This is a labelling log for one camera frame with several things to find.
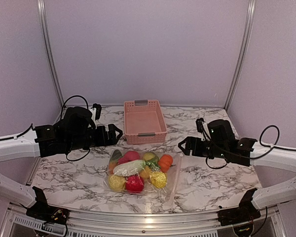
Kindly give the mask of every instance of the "marble table top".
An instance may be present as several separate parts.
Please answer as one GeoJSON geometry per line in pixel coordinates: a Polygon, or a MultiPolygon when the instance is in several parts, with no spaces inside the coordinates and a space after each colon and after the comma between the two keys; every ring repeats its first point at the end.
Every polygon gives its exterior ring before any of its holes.
{"type": "MultiPolygon", "coordinates": [[[[224,109],[162,107],[168,133],[163,144],[127,145],[125,138],[116,146],[92,148],[81,161],[69,162],[65,155],[42,158],[32,186],[43,189],[51,205],[83,210],[118,213],[180,213],[232,207],[238,205],[248,189],[260,188],[253,167],[228,164],[213,170],[204,158],[183,157],[177,191],[172,203],[157,197],[121,194],[107,191],[104,177],[110,154],[115,149],[181,153],[178,143],[187,136],[199,136],[195,120],[206,122],[229,117],[224,109]]],[[[123,107],[102,109],[98,123],[114,123],[124,130],[123,107]]],[[[85,151],[73,151],[70,159],[85,151]]],[[[209,161],[211,166],[224,164],[222,159],[209,161]]]]}

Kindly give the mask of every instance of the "marble pattern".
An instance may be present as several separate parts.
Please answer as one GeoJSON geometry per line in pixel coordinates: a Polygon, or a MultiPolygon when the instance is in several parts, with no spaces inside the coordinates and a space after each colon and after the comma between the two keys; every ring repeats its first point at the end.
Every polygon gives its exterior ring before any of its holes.
{"type": "MultiPolygon", "coordinates": [[[[114,149],[181,153],[177,147],[180,141],[187,136],[199,136],[195,125],[197,118],[204,118],[206,122],[229,120],[223,109],[163,107],[162,111],[168,128],[165,143],[127,145],[123,137],[116,146],[92,148],[91,153],[78,162],[69,162],[64,155],[42,158],[32,185],[42,188],[53,205],[122,213],[179,213],[231,207],[238,205],[246,190],[260,187],[252,167],[228,164],[223,169],[212,170],[206,166],[204,158],[183,157],[177,191],[171,203],[165,203],[156,195],[108,191],[103,180],[114,149]]],[[[123,107],[103,108],[98,123],[114,123],[123,130],[123,107]]],[[[73,151],[69,158],[76,159],[83,154],[84,151],[73,151]]],[[[220,166],[224,160],[214,159],[209,163],[220,166]]]]}

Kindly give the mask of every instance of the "clear plastic bag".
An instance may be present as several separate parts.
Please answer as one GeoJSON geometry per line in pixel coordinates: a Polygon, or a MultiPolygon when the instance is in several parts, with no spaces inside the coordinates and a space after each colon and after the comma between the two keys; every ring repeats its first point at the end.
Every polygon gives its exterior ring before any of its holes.
{"type": "Polygon", "coordinates": [[[179,154],[115,150],[104,184],[107,190],[135,195],[157,194],[173,201],[181,168],[179,154]]]}

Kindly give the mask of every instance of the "basket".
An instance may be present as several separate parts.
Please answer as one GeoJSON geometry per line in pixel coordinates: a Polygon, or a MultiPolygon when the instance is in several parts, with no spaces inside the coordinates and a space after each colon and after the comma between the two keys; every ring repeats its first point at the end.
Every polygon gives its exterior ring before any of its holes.
{"type": "Polygon", "coordinates": [[[167,126],[157,100],[124,102],[127,144],[163,143],[167,126]]]}

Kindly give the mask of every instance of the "basket handle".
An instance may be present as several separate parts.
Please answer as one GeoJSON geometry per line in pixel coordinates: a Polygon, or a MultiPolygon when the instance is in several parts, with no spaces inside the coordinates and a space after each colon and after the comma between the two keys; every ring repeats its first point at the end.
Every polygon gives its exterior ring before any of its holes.
{"type": "Polygon", "coordinates": [[[150,132],[150,133],[138,133],[139,137],[154,137],[156,134],[154,132],[150,132]]]}
{"type": "Polygon", "coordinates": [[[135,100],[135,105],[136,106],[142,106],[142,105],[147,105],[148,100],[135,100]]]}

